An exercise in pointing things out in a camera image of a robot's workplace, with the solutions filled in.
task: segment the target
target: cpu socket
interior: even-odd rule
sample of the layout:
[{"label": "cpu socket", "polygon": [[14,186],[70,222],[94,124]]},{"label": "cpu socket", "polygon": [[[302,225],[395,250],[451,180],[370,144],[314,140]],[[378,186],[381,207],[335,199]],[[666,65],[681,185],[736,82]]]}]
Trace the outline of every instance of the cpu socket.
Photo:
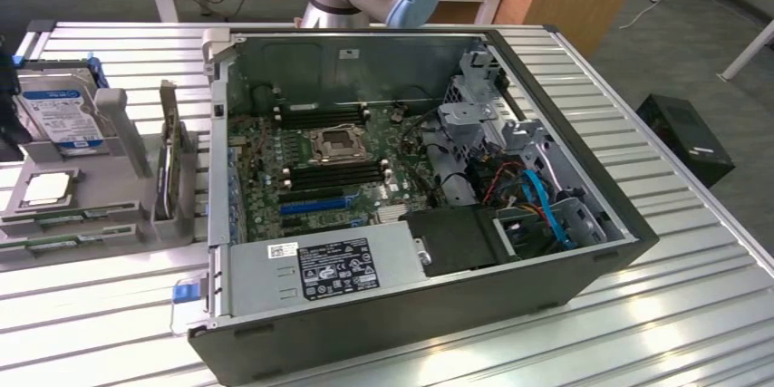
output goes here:
[{"label": "cpu socket", "polygon": [[358,128],[327,128],[310,132],[315,149],[315,161],[319,163],[342,163],[366,158],[366,147],[361,140]]}]

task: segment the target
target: blue clip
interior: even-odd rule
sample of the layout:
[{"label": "blue clip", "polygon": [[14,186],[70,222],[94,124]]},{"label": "blue clip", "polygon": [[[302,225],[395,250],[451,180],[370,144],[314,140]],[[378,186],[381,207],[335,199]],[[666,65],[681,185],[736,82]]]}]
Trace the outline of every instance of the blue clip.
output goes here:
[{"label": "blue clip", "polygon": [[202,298],[199,284],[177,285],[173,289],[173,304],[190,303]]},{"label": "blue clip", "polygon": [[86,64],[88,65],[88,68],[92,74],[95,75],[96,87],[110,88],[108,78],[106,77],[106,74],[102,71],[102,61],[99,60],[99,58],[95,57],[95,54],[91,52],[88,53]]}]

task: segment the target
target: motherboard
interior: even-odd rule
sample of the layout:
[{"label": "motherboard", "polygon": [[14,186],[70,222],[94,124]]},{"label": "motherboard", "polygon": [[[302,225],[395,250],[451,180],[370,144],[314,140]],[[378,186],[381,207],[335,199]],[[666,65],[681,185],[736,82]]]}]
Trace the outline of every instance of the motherboard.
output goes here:
[{"label": "motherboard", "polygon": [[426,147],[407,134],[419,118],[401,104],[233,118],[233,242],[393,222],[442,205]]}]

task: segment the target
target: slotted metal surface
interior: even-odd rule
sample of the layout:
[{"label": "slotted metal surface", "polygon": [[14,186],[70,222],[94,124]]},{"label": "slotted metal surface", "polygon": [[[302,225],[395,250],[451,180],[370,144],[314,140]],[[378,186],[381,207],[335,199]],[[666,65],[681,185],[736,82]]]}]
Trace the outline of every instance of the slotted metal surface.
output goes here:
[{"label": "slotted metal surface", "polygon": [[[774,382],[772,259],[562,37],[501,27],[641,213],[658,245],[564,307],[278,378],[282,385],[761,385]],[[47,58],[103,59],[127,88],[143,133],[162,126],[162,78],[183,86],[181,111],[201,135],[205,209],[210,93],[199,76],[203,26],[62,23]],[[534,114],[512,89],[528,115]],[[0,167],[0,200],[18,166]],[[201,220],[201,231],[205,231]],[[169,298],[207,265],[206,246],[0,275],[0,385],[217,384]]]}]

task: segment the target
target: warning label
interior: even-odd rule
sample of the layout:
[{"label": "warning label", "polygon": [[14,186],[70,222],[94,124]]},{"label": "warning label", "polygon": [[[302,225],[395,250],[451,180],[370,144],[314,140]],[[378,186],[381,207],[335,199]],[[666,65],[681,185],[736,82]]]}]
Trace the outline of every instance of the warning label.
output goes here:
[{"label": "warning label", "polygon": [[369,240],[299,248],[303,297],[310,301],[379,287]]}]

